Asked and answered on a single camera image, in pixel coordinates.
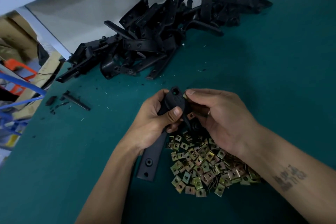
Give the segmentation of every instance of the green work mat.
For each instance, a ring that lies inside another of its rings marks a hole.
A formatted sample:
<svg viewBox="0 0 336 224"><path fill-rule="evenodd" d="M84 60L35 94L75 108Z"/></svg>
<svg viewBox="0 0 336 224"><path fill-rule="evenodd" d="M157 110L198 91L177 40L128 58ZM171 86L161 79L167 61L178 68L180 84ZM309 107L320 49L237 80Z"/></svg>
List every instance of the green work mat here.
<svg viewBox="0 0 336 224"><path fill-rule="evenodd" d="M335 0L270 1L223 37L188 31L154 81L148 70L106 80L96 67L55 82L46 99L70 90L92 109L69 103L53 115L42 102L0 171L0 223L73 223L141 103L175 85L236 92L262 125L334 168ZM222 198L178 194L171 165L163 150L153 183L133 178L124 223L305 222L268 184L235 184Z"/></svg>

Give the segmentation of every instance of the hand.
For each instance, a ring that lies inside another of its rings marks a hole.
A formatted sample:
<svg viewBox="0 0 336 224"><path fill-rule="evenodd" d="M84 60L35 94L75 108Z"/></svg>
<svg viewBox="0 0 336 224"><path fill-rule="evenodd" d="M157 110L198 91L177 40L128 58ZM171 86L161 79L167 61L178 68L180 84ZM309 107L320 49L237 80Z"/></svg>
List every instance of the hand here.
<svg viewBox="0 0 336 224"><path fill-rule="evenodd" d="M215 143L239 158L244 155L246 140L257 136L261 126L239 96L211 89L189 89L186 94L192 102L198 104L195 111L208 114L210 109L207 117L197 117Z"/></svg>
<svg viewBox="0 0 336 224"><path fill-rule="evenodd" d="M166 126L170 125L166 128L168 133L177 130L180 123L179 118L182 115L180 107L175 107L164 115L157 115L161 108L160 102L168 92L167 89L160 90L142 104L123 141L127 141L131 146L143 150L158 139Z"/></svg>

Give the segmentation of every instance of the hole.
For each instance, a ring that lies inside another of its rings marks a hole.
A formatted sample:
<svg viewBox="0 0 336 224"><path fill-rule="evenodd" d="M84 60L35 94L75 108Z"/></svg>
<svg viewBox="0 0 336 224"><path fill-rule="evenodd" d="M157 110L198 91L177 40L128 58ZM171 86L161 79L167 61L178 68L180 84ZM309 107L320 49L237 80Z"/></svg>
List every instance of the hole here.
<svg viewBox="0 0 336 224"><path fill-rule="evenodd" d="M179 92L179 90L178 89L173 89L173 95L178 95L180 92Z"/></svg>

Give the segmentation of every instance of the small black fragment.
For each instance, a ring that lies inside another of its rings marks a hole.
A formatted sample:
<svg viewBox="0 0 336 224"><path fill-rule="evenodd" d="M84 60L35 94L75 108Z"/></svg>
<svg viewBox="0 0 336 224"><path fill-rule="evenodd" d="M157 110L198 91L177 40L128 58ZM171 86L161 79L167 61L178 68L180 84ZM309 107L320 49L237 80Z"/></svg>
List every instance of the small black fragment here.
<svg viewBox="0 0 336 224"><path fill-rule="evenodd" d="M51 106L51 105L55 102L56 99L57 99L57 96L51 96L51 97L47 100L47 102L45 102L45 105L46 105L46 106Z"/></svg>

